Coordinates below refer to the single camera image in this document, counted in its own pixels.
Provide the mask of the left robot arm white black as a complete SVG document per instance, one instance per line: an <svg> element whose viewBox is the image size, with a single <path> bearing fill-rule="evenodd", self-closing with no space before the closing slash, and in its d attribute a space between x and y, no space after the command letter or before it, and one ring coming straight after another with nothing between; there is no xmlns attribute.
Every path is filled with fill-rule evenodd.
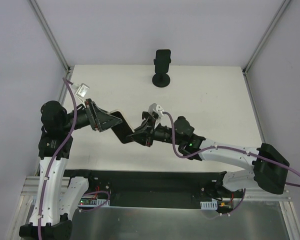
<svg viewBox="0 0 300 240"><path fill-rule="evenodd" d="M90 98L76 105L70 113L55 100L43 104L41 137L38 144L39 184L36 202L29 222L19 229L24 240L68 240L73 229L73 215L84 194L95 191L96 183L89 177L70 180L61 194L63 176L70 158L75 130L90 126L103 132L122 120L100 109Z"/></svg>

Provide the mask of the black phone cream case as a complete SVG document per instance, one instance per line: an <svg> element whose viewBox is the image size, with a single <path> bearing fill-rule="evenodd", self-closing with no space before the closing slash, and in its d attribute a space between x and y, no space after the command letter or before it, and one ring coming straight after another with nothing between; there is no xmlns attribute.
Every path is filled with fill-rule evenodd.
<svg viewBox="0 0 300 240"><path fill-rule="evenodd" d="M112 111L109 114L122 120L121 123L111 128L119 141L122 144L132 143L133 139L130 137L130 135L132 135L135 131L128 123L124 114L120 110Z"/></svg>

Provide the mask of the black phone stand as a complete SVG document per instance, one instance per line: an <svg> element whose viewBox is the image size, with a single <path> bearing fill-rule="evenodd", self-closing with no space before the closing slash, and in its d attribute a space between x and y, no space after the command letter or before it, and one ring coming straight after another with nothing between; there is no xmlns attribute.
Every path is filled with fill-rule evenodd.
<svg viewBox="0 0 300 240"><path fill-rule="evenodd" d="M142 112L141 118L142 118L142 124L152 120L151 114L147 111Z"/></svg>
<svg viewBox="0 0 300 240"><path fill-rule="evenodd" d="M152 83L158 88L165 88L171 82L168 73L155 73L152 77Z"/></svg>

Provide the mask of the black smartphone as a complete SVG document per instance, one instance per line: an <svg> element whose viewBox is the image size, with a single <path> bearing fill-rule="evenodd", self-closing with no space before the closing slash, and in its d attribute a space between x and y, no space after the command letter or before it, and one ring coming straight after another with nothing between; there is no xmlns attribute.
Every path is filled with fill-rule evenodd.
<svg viewBox="0 0 300 240"><path fill-rule="evenodd" d="M158 49L155 53L155 59L153 60L156 74L166 74L169 71L171 63L171 50L170 49Z"/></svg>

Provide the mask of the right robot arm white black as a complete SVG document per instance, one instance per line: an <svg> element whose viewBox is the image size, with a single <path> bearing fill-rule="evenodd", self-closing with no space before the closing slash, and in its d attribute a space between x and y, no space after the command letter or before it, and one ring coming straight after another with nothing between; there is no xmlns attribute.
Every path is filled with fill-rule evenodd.
<svg viewBox="0 0 300 240"><path fill-rule="evenodd" d="M189 160L239 167L239 171L219 174L214 187L220 197L253 187L275 195L283 194L290 164L271 144L262 143L260 147L228 145L196 135L194 131L184 116L179 116L171 127L156 125L155 120L148 117L127 138L147 147L154 141L172 144L182 158Z"/></svg>

